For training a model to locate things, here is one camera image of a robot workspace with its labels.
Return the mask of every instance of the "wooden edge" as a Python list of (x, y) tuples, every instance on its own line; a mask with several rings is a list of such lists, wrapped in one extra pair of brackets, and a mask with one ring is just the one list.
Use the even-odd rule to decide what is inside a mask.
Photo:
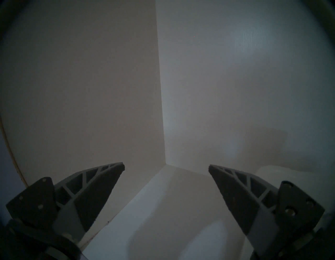
[(6, 144), (8, 153), (10, 155), (10, 158), (12, 158), (12, 162), (14, 164), (16, 172), (18, 173), (18, 175), (20, 176), (21, 181), (24, 183), (25, 187), (27, 188), (28, 184), (27, 184), (25, 178), (23, 177), (22, 172), (20, 171), (19, 166), (17, 165), (17, 162), (15, 160), (15, 157), (14, 157), (14, 154), (13, 154), (12, 150), (10, 149), (10, 146), (9, 146), (9, 143), (8, 143), (8, 139), (7, 139), (7, 136), (6, 136), (6, 133), (5, 133), (5, 129), (3, 128), (1, 116), (0, 116), (0, 128), (1, 128), (1, 133), (2, 133), (3, 139), (5, 140), (5, 144)]

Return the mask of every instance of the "white wall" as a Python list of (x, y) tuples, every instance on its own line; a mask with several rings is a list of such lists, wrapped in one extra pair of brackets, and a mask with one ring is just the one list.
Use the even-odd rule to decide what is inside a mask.
[(235, 260), (243, 241), (212, 177), (166, 165), (83, 254), (95, 260)]
[(32, 1), (1, 42), (0, 85), (28, 184), (124, 162), (84, 241), (165, 165), (154, 0)]
[(0, 223), (6, 225), (11, 216), (6, 204), (25, 189), (7, 150), (5, 140), (0, 135)]
[(335, 52), (301, 2), (157, 0), (156, 11), (167, 164), (330, 173)]

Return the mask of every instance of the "white surface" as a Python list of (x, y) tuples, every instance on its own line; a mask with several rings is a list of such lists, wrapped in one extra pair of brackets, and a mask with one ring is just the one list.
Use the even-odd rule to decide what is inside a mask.
[(244, 235), (209, 176), (166, 165), (90, 242), (88, 259), (238, 259)]
[(0, 222), (6, 225), (11, 216), (6, 204), (25, 189), (0, 134)]
[(301, 1), (157, 0), (156, 11), (167, 164), (331, 172), (335, 53)]
[[(319, 222), (321, 226), (330, 220), (329, 213), (334, 213), (335, 177), (322, 177), (312, 172), (299, 172), (278, 166), (262, 167), (256, 172), (256, 175), (276, 188), (279, 188), (282, 181), (288, 180), (305, 191), (325, 208), (325, 214)], [(245, 238), (240, 260), (249, 260), (252, 251), (252, 245)]]
[(165, 165), (154, 0), (32, 1), (1, 41), (0, 85), (28, 184), (124, 162), (82, 242)]

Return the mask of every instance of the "screw hole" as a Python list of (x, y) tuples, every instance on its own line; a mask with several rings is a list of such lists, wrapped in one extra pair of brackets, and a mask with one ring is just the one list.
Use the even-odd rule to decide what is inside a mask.
[(292, 207), (286, 207), (285, 213), (290, 217), (294, 217), (296, 215), (296, 210)]
[(286, 187), (288, 187), (288, 188), (292, 188), (292, 187), (293, 187), (292, 183), (290, 183), (290, 182), (288, 182), (288, 181), (283, 181), (283, 184), (284, 184)]
[(307, 199), (306, 204), (307, 204), (308, 207), (312, 208), (312, 207), (315, 206), (315, 201), (312, 200), (312, 199)]

